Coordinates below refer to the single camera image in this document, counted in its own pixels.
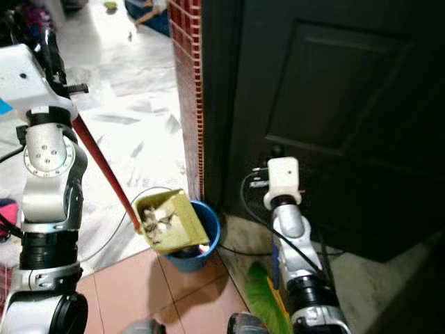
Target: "door frame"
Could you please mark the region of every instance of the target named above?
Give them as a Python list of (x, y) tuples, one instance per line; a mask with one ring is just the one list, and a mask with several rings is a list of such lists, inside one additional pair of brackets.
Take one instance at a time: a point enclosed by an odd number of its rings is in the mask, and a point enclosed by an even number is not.
[(223, 208), (238, 77), (243, 2), (201, 3), (204, 93), (204, 201)]

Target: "green broom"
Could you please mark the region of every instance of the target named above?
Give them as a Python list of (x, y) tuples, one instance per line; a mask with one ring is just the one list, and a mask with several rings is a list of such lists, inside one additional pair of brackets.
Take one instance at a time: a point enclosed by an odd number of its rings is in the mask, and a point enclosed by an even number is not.
[(266, 325), (270, 334), (292, 334), (289, 314), (280, 293), (273, 289), (267, 270), (258, 262), (249, 268), (245, 291), (250, 310)]

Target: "tiled floor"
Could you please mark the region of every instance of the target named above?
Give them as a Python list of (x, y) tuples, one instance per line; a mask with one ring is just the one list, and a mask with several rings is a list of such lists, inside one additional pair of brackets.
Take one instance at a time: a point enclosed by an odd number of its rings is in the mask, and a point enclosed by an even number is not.
[(223, 334), (230, 316), (247, 310), (217, 254), (202, 270), (181, 273), (145, 250), (84, 278), (78, 292), (88, 300), (86, 334), (121, 333), (147, 318), (167, 334)]

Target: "wooden door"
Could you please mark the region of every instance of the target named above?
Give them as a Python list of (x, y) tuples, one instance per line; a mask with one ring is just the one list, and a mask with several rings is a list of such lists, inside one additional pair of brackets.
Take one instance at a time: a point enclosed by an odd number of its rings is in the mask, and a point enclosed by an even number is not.
[(280, 144), (332, 246), (384, 261), (443, 226), (443, 7), (246, 0), (225, 210)]

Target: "blue bucket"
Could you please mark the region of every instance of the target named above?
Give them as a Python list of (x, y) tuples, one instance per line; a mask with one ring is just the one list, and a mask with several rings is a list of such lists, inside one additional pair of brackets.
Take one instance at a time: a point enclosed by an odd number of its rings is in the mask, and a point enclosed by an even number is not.
[(192, 200), (191, 204), (207, 233), (207, 237), (210, 240), (210, 248), (207, 252), (195, 257), (180, 258), (174, 255), (164, 255), (183, 273), (200, 270), (206, 264), (210, 254), (216, 249), (221, 237), (220, 220), (212, 208), (199, 200)]

